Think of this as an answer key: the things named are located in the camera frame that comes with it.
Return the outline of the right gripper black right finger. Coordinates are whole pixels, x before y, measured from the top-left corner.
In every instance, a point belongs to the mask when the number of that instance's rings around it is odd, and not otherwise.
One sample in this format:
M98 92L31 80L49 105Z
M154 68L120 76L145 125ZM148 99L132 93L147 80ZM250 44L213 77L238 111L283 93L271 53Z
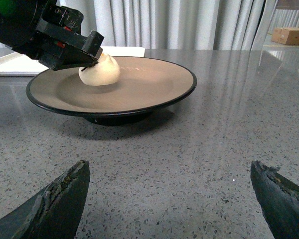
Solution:
M251 181L274 238L299 239L299 186L259 161L252 161Z

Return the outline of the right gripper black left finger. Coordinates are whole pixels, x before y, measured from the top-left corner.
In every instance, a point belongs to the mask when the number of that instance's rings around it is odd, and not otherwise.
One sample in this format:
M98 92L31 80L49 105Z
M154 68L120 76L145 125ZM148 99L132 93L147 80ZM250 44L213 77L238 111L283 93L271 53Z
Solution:
M90 182L88 161L81 160L0 219L0 239L73 239Z

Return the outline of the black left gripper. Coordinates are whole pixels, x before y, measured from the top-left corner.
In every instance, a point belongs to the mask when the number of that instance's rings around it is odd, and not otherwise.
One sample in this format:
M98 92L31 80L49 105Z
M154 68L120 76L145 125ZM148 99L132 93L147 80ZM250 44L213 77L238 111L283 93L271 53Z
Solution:
M103 36L81 35L84 15L55 0L0 0L0 43L51 70L92 67Z

